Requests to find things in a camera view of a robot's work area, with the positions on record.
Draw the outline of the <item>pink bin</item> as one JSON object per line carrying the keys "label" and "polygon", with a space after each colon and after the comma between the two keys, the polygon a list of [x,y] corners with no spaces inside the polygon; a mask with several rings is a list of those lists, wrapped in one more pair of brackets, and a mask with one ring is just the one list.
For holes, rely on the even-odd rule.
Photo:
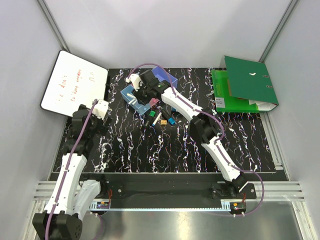
{"label": "pink bin", "polygon": [[150,101],[149,101],[149,106],[150,107],[153,107],[154,105],[156,105],[157,103],[159,102],[159,100],[157,98],[152,98]]}

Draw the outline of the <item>purple bin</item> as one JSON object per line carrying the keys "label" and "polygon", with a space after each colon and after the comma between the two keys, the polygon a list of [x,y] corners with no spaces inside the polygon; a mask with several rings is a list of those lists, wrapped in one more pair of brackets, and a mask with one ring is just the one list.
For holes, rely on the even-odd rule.
{"label": "purple bin", "polygon": [[167,81],[168,83],[170,83],[171,81],[173,87],[177,89],[178,79],[176,77],[174,77],[173,75],[171,75],[170,73],[166,72],[165,70],[163,70],[158,66],[153,68],[151,71],[154,74],[154,76],[159,79],[160,82]]}

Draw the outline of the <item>blue white marker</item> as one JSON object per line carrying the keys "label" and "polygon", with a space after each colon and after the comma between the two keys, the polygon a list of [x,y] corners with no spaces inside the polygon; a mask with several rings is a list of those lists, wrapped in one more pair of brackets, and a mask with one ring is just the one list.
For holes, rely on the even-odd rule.
{"label": "blue white marker", "polygon": [[137,101],[138,101],[137,99],[133,99],[133,100],[131,100],[128,104],[129,104],[129,105],[134,105]]}

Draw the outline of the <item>light blue bin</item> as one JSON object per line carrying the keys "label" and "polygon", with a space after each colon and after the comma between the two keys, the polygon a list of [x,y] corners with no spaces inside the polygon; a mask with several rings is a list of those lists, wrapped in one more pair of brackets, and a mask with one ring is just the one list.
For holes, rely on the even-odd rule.
{"label": "light blue bin", "polygon": [[135,98],[132,98],[130,96],[127,96],[127,93],[134,95],[135,89],[132,85],[128,85],[123,90],[120,91],[123,99],[127,102],[127,104],[132,107],[140,116],[144,115],[151,107],[148,104],[143,105],[138,103],[138,101],[135,104],[129,104],[129,102]]}

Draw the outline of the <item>light blue capped marker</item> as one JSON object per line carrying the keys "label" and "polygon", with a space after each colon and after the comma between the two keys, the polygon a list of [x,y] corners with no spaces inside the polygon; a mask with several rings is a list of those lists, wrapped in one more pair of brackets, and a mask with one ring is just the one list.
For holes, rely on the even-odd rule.
{"label": "light blue capped marker", "polygon": [[155,126],[156,123],[159,121],[160,117],[162,115],[162,112],[160,111],[159,114],[156,116],[156,118],[154,119],[153,123],[152,123],[152,126]]}

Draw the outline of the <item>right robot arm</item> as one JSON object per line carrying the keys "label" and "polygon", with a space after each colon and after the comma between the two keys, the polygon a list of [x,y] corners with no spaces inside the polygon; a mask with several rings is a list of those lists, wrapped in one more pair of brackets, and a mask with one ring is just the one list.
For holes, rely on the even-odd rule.
{"label": "right robot arm", "polygon": [[248,180],[223,147],[218,136],[219,124],[211,113],[181,95],[173,86],[171,77],[160,81],[151,70],[147,70],[130,74],[126,82],[134,87],[133,95],[140,104],[158,99],[176,109],[189,122],[190,137],[209,153],[222,173],[226,182],[226,193],[222,196],[236,199],[244,194]]}

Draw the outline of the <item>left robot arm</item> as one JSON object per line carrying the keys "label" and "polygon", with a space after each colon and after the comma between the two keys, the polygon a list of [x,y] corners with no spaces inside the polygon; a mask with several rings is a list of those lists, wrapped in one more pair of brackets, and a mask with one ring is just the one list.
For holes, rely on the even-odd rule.
{"label": "left robot arm", "polygon": [[94,137],[107,128],[109,103],[94,100],[92,107],[80,105],[72,114],[66,141],[62,145],[60,172],[51,197],[41,213],[35,213],[32,225],[41,240],[78,240],[83,218],[95,197],[103,198],[108,186],[103,180],[87,179],[77,187]]}

